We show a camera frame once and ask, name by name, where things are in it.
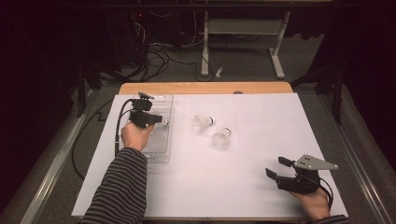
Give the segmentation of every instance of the human hand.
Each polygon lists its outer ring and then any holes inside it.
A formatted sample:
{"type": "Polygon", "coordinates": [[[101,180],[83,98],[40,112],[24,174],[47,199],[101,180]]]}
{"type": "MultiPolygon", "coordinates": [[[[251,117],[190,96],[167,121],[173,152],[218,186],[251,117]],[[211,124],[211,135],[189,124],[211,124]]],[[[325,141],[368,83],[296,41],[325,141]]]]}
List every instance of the human hand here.
{"type": "Polygon", "coordinates": [[[323,189],[317,189],[317,191],[310,194],[294,192],[290,192],[290,194],[300,201],[301,206],[312,221],[318,221],[330,216],[327,194],[323,189]]]}
{"type": "Polygon", "coordinates": [[[121,139],[124,147],[132,147],[138,151],[142,151],[148,144],[149,134],[154,129],[154,125],[142,129],[134,125],[132,122],[125,124],[121,129],[121,139]]]}

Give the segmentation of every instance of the table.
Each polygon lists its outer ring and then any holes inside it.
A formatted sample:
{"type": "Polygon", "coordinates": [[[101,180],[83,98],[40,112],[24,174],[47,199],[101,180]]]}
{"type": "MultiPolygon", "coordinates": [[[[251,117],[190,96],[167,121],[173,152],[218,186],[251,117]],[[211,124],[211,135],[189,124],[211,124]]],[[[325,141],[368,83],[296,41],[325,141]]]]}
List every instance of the table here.
{"type": "MultiPolygon", "coordinates": [[[[112,161],[113,151],[108,149],[112,148],[113,134],[106,140],[106,133],[114,133],[115,125],[109,120],[117,114],[122,101],[130,97],[128,93],[138,91],[172,92],[175,97],[171,160],[148,165],[145,218],[306,219],[299,202],[278,190],[264,172],[269,168],[280,175],[293,176],[294,170],[278,164],[277,156],[298,160],[306,152],[323,160],[300,100],[284,82],[124,84],[113,102],[73,216],[85,213],[112,161]],[[235,91],[245,94],[231,94],[235,91]],[[201,134],[192,131],[188,120],[196,112],[210,112],[218,118],[216,129],[224,124],[231,127],[233,138],[226,150],[210,145],[215,129],[201,134]]],[[[333,215],[347,216],[330,172],[319,174],[334,191],[333,215]]]]}

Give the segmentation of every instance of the white stand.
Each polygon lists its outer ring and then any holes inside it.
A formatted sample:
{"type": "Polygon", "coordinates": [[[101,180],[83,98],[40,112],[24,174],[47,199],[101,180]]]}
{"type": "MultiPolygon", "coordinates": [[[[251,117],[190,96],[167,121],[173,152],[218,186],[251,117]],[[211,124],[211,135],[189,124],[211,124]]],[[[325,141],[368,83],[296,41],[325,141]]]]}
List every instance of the white stand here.
{"type": "Polygon", "coordinates": [[[282,66],[280,65],[277,54],[283,35],[288,25],[290,12],[286,12],[283,20],[234,20],[234,19],[209,19],[208,12],[205,13],[205,30],[204,30],[204,49],[202,54],[202,77],[209,75],[209,48],[207,41],[209,34],[229,34],[229,35],[276,35],[276,46],[269,49],[271,59],[276,70],[276,76],[283,79],[282,66]]]}

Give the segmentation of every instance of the striped sleeve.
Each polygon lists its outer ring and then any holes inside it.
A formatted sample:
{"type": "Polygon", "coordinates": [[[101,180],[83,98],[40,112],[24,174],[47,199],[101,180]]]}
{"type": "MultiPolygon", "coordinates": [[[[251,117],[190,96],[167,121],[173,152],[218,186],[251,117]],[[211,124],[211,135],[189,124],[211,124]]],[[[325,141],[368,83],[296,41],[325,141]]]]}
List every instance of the striped sleeve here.
{"type": "Polygon", "coordinates": [[[322,220],[312,222],[312,224],[349,224],[349,220],[345,216],[327,217],[322,220]]]}
{"type": "Polygon", "coordinates": [[[80,223],[139,223],[146,211],[147,159],[124,148],[110,163],[80,223]]]}

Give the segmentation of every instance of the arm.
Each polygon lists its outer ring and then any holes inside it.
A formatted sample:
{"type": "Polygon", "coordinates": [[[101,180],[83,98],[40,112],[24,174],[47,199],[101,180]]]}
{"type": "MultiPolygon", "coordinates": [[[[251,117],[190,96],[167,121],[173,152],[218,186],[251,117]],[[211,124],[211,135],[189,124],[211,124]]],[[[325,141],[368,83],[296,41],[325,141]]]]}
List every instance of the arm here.
{"type": "Polygon", "coordinates": [[[330,209],[327,202],[327,194],[323,189],[318,189],[315,193],[299,194],[291,192],[296,197],[306,214],[311,218],[312,223],[320,224],[347,224],[349,223],[345,216],[330,216],[330,209]]]}
{"type": "Polygon", "coordinates": [[[139,223],[146,211],[147,159],[141,153],[154,126],[121,130],[125,146],[110,163],[81,223],[139,223]]]}

